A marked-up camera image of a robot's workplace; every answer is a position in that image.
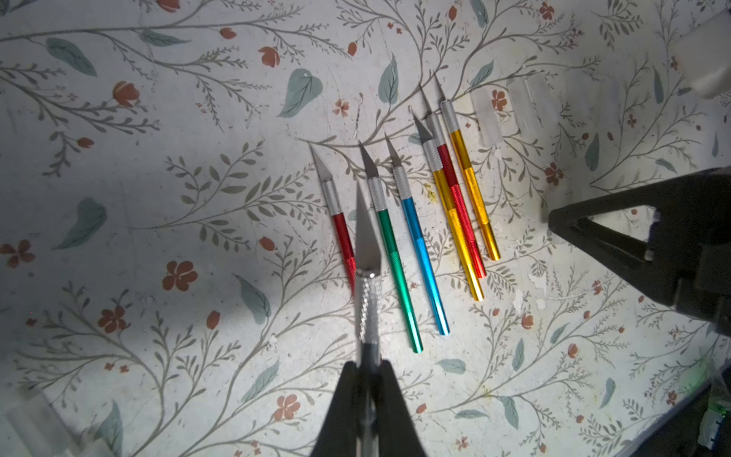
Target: pointed blade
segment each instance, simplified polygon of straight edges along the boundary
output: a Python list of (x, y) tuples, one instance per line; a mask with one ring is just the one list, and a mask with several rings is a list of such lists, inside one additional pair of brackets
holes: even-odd
[(388, 135), (384, 135), (386, 137), (386, 145), (388, 146), (388, 153), (391, 154), (391, 162), (393, 163), (394, 167), (400, 167), (401, 166), (401, 158), (396, 153), (396, 150), (393, 148), (393, 144), (391, 144), (391, 140), (388, 139)]
[(414, 114), (414, 124), (416, 124), (416, 130), (419, 132), (419, 139), (421, 140), (421, 144), (426, 143), (429, 140), (433, 140), (434, 137), (431, 136), (431, 133), (429, 133), (429, 129), (426, 128), (424, 124), (419, 120), (418, 117)]
[(429, 116), (433, 112), (431, 110), (431, 105), (429, 105), (429, 99), (426, 98), (423, 87), (419, 86), (419, 91), (421, 92), (421, 98), (424, 100), (424, 105), (426, 106), (426, 115)]
[(377, 178), (378, 168), (376, 167), (376, 164), (373, 163), (373, 159), (371, 159), (371, 156), (369, 156), (368, 152), (366, 152), (366, 148), (363, 146), (363, 143), (358, 141), (358, 146), (360, 146), (360, 156), (363, 158), (363, 166), (366, 171), (365, 175), (369, 178)]
[(330, 173), (330, 170), (327, 168), (327, 166), (325, 166), (325, 163), (322, 161), (322, 159), (319, 158), (319, 155), (317, 155), (317, 152), (315, 152), (315, 148), (312, 147), (312, 144), (310, 145), (310, 152), (315, 158), (315, 168), (317, 169), (317, 175), (320, 177), (320, 181), (323, 183), (325, 181), (332, 181), (333, 174)]
[(381, 273), (381, 248), (368, 214), (368, 204), (358, 185), (358, 202), (355, 217), (355, 267), (359, 271)]
[(443, 102), (447, 99), (447, 96), (444, 95), (444, 91), (442, 90), (442, 85), (439, 84), (439, 79), (434, 76), (434, 80), (436, 81), (436, 88), (439, 89), (439, 96), (442, 98), (440, 102)]

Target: floral pattern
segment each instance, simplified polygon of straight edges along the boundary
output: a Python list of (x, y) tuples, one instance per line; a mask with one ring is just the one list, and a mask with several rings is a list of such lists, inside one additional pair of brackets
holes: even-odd
[[(708, 323), (632, 289), (540, 209), (578, 186), (613, 194), (730, 163), (731, 94), (701, 100), (671, 52), (723, 2), (134, 0), (107, 17), (69, 1), (0, 6), (3, 388), (41, 392), (117, 457), (311, 452), (355, 358), (355, 315), (309, 146), (351, 234), (358, 141), (380, 169), (426, 346), (410, 352), (384, 275), (383, 354), (429, 455), (615, 455), (728, 358)], [(570, 72), (618, 88), (611, 116), (569, 103)], [(521, 77), (544, 78), (558, 111), (532, 136), (509, 103)], [(503, 254), (480, 303), (414, 144), (410, 109), (423, 114), (419, 87), (436, 107), (435, 78)], [(481, 88), (500, 148), (481, 144)], [(384, 134), (450, 304), (449, 344)], [(597, 219), (643, 238), (651, 214)], [(2, 433), (0, 455), (21, 455)]]
[(193, 262), (186, 260), (180, 265), (176, 261), (167, 263), (168, 275), (162, 279), (162, 288), (171, 290), (173, 286), (177, 287), (181, 292), (185, 292), (190, 287), (190, 283), (198, 279), (198, 273), (193, 271)]
[(31, 242), (28, 240), (22, 240), (18, 243), (18, 249), (15, 249), (8, 243), (4, 243), (0, 246), (0, 254), (8, 254), (10, 257), (7, 258), (7, 266), (17, 268), (21, 262), (28, 263), (36, 260), (35, 254), (28, 252), (30, 248)]

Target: green knife handle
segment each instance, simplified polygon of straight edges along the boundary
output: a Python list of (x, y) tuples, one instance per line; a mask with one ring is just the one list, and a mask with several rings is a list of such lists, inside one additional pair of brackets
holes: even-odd
[(393, 280), (396, 283), (398, 301), (401, 303), (401, 310), (404, 312), (404, 318), (406, 319), (406, 330), (409, 333), (412, 349), (419, 354), (424, 350), (424, 346), (421, 343), (416, 314), (414, 314), (414, 307), (409, 296), (409, 285), (406, 283), (404, 268), (401, 266), (401, 256), (398, 255), (396, 238), (393, 236), (391, 218), (388, 216), (388, 210), (379, 211), (377, 214), (378, 223), (381, 226), (381, 234), (383, 235), (383, 244), (386, 246), (388, 261), (391, 264), (391, 271), (393, 272)]

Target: red knife handle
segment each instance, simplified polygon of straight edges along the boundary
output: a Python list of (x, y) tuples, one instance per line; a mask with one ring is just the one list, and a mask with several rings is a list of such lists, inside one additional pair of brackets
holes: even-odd
[(465, 240), (467, 241), (467, 250), (469, 251), (470, 258), (472, 258), (474, 271), (478, 278), (484, 278), (487, 275), (485, 272), (485, 264), (482, 263), (480, 248), (477, 246), (477, 239), (474, 237), (472, 221), (469, 218), (467, 206), (464, 204), (462, 190), (459, 187), (459, 181), (457, 181), (457, 173), (455, 173), (455, 168), (454, 165), (452, 165), (452, 159), (450, 158), (450, 150), (447, 149), (447, 145), (445, 144), (439, 146), (436, 150), (439, 152), (439, 158), (442, 160), (444, 174), (447, 177), (447, 185), (450, 187), (452, 196), (455, 199), (457, 217), (462, 225), (462, 232)]
[(340, 252), (343, 254), (345, 271), (348, 273), (350, 290), (355, 294), (355, 254), (353, 254), (353, 245), (350, 243), (350, 235), (348, 234), (348, 226), (345, 224), (345, 216), (342, 213), (336, 214), (333, 216), (333, 224), (335, 224), (335, 233), (338, 235)]

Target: blue knife handle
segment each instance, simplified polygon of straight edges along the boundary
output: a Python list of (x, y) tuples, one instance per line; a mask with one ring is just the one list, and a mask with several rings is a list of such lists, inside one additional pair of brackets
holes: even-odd
[(447, 323), (447, 316), (444, 313), (442, 298), (439, 296), (439, 288), (436, 286), (436, 278), (434, 278), (434, 271), (431, 268), (431, 261), (429, 260), (429, 253), (426, 250), (426, 243), (424, 243), (424, 234), (422, 233), (421, 226), (419, 225), (419, 218), (417, 217), (416, 208), (414, 207), (414, 199), (407, 198), (406, 200), (402, 200), (401, 206), (404, 208), (406, 223), (409, 226), (409, 234), (411, 234), (412, 241), (414, 243), (416, 257), (419, 260), (419, 266), (421, 267), (421, 274), (424, 277), (426, 295), (429, 296), (431, 308), (434, 311), (436, 326), (441, 335), (449, 335), (450, 326)]

